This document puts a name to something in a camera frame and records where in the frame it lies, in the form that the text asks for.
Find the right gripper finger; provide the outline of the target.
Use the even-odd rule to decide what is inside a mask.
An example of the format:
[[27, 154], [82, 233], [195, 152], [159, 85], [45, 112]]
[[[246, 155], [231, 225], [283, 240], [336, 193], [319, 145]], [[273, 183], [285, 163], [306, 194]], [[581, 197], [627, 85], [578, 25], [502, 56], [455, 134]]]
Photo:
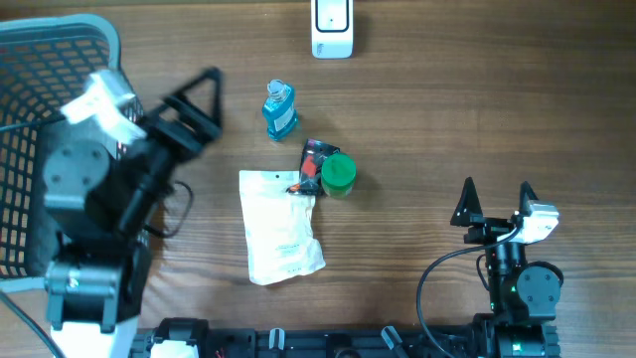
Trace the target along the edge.
[[472, 177], [464, 181], [459, 202], [450, 219], [450, 225], [454, 227], [471, 227], [484, 223], [483, 211]]
[[528, 181], [523, 182], [520, 186], [519, 208], [514, 212], [512, 217], [530, 216], [538, 201], [539, 198], [531, 184]]

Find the blue mouthwash bottle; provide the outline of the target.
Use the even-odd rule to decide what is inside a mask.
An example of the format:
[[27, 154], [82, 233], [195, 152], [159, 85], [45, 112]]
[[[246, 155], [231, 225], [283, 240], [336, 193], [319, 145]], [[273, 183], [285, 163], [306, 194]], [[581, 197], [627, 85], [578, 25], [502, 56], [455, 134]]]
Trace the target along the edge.
[[295, 107], [295, 88], [282, 81], [271, 80], [267, 84], [268, 97], [262, 106], [267, 123], [267, 134], [274, 141], [281, 141], [298, 122]]

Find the black red packaged item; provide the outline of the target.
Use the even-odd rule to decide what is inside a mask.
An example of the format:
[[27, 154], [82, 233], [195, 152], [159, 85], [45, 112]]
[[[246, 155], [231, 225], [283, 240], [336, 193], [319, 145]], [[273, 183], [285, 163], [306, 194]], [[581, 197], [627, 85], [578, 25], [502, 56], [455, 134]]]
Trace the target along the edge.
[[299, 166], [299, 182], [286, 189], [288, 194], [317, 196], [325, 194], [321, 184], [321, 170], [325, 160], [340, 152], [340, 148], [329, 143], [309, 138], [303, 147]]

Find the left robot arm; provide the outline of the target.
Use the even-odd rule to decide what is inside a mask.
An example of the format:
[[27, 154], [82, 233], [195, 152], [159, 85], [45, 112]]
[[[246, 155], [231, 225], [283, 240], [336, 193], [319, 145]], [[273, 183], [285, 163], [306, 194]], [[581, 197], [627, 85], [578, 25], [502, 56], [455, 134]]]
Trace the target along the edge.
[[174, 172], [222, 136], [222, 89], [222, 72], [204, 69], [132, 121], [136, 93], [122, 72], [100, 70], [62, 106], [69, 124], [92, 121], [125, 151], [76, 139], [45, 162], [44, 207], [60, 228], [44, 278], [53, 356], [128, 355], [152, 261], [142, 235], [163, 237], [149, 222]]

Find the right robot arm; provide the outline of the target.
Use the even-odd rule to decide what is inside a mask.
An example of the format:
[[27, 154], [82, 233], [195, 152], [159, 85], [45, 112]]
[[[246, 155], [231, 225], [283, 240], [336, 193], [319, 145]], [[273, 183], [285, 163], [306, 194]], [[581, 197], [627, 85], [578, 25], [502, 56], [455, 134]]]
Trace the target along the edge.
[[555, 358], [561, 355], [556, 306], [562, 271], [548, 262], [530, 262], [526, 247], [545, 240], [557, 227], [559, 211], [538, 198], [527, 182], [520, 187], [519, 209], [509, 219], [483, 214], [472, 178], [464, 181], [450, 224], [468, 229], [466, 244], [484, 253], [491, 311], [471, 323], [473, 357]]

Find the green lid jar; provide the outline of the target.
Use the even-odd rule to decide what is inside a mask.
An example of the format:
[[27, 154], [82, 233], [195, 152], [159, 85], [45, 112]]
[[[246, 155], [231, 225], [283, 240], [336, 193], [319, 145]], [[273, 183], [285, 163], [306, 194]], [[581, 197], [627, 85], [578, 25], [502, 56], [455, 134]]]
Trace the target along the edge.
[[353, 190], [357, 178], [355, 161], [347, 154], [329, 156], [321, 168], [321, 184], [325, 193], [333, 198], [344, 198]]

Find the beige plastic pouch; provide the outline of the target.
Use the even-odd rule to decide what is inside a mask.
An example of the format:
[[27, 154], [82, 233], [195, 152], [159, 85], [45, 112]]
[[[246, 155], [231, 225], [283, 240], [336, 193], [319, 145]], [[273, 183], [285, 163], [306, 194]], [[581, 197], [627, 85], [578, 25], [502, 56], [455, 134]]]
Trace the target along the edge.
[[242, 170], [238, 179], [249, 280], [270, 285], [324, 268], [311, 226], [315, 198], [287, 192], [299, 173]]

